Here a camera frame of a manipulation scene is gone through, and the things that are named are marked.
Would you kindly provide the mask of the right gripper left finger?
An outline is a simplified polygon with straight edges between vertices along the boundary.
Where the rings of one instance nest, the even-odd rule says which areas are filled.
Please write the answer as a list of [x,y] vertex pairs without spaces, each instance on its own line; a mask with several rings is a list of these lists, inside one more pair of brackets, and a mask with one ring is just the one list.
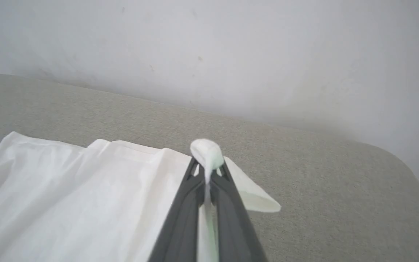
[[196,262],[204,168],[192,157],[149,256],[149,262]]

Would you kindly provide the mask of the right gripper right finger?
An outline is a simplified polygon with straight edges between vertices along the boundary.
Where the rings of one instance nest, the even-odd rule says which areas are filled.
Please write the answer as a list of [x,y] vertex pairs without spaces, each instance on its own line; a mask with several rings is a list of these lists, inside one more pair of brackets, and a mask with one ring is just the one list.
[[211,202],[216,207],[220,262],[267,262],[249,214],[226,163],[211,175]]

